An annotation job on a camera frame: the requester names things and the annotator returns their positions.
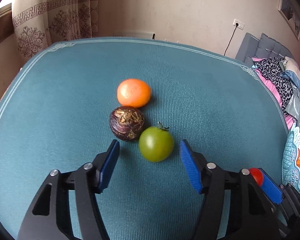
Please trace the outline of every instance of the gray headboard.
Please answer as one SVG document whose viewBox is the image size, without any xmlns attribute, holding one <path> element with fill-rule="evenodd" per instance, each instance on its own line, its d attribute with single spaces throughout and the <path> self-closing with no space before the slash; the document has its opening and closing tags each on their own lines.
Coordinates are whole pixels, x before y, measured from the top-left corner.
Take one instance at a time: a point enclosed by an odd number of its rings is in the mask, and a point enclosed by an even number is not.
<svg viewBox="0 0 300 240">
<path fill-rule="evenodd" d="M 260 39 L 257 39 L 250 33 L 246 33 L 235 59 L 252 66 L 254 64 L 251 59 L 252 57 L 284 58 L 285 56 L 293 58 L 292 53 L 276 40 L 268 37 L 264 33 L 261 34 Z"/>
</svg>

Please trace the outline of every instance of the purple onion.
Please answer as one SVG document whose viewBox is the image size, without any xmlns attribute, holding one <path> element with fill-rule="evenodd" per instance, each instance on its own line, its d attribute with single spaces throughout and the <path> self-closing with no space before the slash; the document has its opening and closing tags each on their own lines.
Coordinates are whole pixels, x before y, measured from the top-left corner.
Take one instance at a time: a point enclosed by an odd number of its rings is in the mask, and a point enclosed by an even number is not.
<svg viewBox="0 0 300 240">
<path fill-rule="evenodd" d="M 143 131 L 143 113 L 132 106 L 120 106 L 110 114 L 109 125 L 114 135 L 123 141 L 138 139 Z"/>
</svg>

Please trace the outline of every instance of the beige wall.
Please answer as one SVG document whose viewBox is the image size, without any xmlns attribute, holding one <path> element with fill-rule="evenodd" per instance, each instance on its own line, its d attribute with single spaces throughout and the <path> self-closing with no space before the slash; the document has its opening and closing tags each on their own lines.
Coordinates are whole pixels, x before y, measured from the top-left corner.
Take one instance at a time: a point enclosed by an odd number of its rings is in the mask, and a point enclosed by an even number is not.
<svg viewBox="0 0 300 240">
<path fill-rule="evenodd" d="M 0 43 L 0 99 L 22 65 L 13 34 Z"/>
<path fill-rule="evenodd" d="M 197 46 L 234 58 L 246 32 L 276 39 L 300 64 L 300 40 L 278 11 L 279 0 L 99 0 L 99 36 L 116 30 L 155 32 L 157 40 Z"/>
</svg>

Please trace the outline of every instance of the red ball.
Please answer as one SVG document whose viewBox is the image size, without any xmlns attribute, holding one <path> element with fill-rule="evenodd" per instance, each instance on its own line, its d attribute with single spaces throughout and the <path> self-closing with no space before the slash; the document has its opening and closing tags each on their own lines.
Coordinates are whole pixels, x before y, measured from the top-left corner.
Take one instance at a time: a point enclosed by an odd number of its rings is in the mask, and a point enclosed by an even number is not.
<svg viewBox="0 0 300 240">
<path fill-rule="evenodd" d="M 258 168 L 250 168 L 250 174 L 255 179 L 256 183 L 261 187 L 263 184 L 263 173 Z"/>
</svg>

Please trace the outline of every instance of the silver pin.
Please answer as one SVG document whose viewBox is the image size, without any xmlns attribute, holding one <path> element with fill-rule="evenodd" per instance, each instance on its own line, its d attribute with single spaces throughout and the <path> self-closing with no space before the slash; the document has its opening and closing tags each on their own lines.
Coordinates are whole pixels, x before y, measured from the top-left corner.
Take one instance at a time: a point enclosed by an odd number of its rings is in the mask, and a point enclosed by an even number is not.
<svg viewBox="0 0 300 240">
<path fill-rule="evenodd" d="M 242 169 L 241 172 L 242 172 L 243 175 L 249 175 L 250 174 L 250 171 L 248 169 Z"/>
<path fill-rule="evenodd" d="M 50 171 L 50 176 L 56 176 L 58 173 L 59 173 L 59 171 L 54 169 L 54 170 Z"/>
<path fill-rule="evenodd" d="M 86 164 L 83 166 L 83 168 L 84 168 L 85 170 L 90 170 L 92 167 L 93 167 L 93 164 L 92 164 L 92 163 L 86 163 Z"/>
<path fill-rule="evenodd" d="M 216 166 L 217 166 L 217 165 L 214 164 L 214 163 L 207 163 L 207 168 L 208 168 L 208 169 L 212 169 L 212 170 L 213 170 L 213 169 L 216 168 Z"/>
</svg>

